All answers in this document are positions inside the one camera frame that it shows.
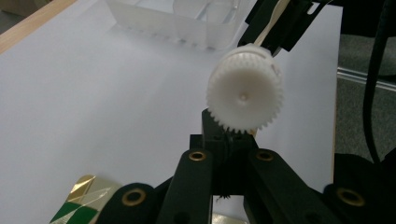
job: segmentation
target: floor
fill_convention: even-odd
[[[24,17],[0,11],[0,34]],[[339,65],[367,72],[373,39],[341,35]],[[396,74],[396,38],[387,44],[381,74]],[[396,147],[396,88],[395,91],[377,88],[373,107],[375,143],[381,159]],[[338,78],[335,151],[352,153],[370,160],[362,128],[364,84]]]

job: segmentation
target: white table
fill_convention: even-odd
[[[325,7],[276,56],[285,101],[256,138],[317,190],[332,182],[341,14]],[[0,223],[48,223],[85,174],[154,187],[173,175],[226,52],[123,30],[102,0],[79,0],[1,54]],[[241,202],[215,211],[246,218]]]

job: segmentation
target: clear plastic container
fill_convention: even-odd
[[[248,0],[106,0],[117,23],[213,49],[230,45]]]

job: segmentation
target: black cable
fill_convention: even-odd
[[[381,17],[379,19],[378,29],[375,36],[375,43],[369,64],[366,88],[363,100],[363,129],[366,137],[366,144],[375,164],[380,164],[380,159],[375,148],[372,127],[372,106],[375,95],[375,85],[378,80],[378,72],[384,55],[385,46],[389,37],[390,20],[389,16],[394,9],[395,0],[386,0],[384,3]]]

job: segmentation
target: gear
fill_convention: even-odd
[[[282,100],[282,76],[274,58],[254,45],[228,53],[213,71],[206,92],[214,120],[237,133],[266,126]]]

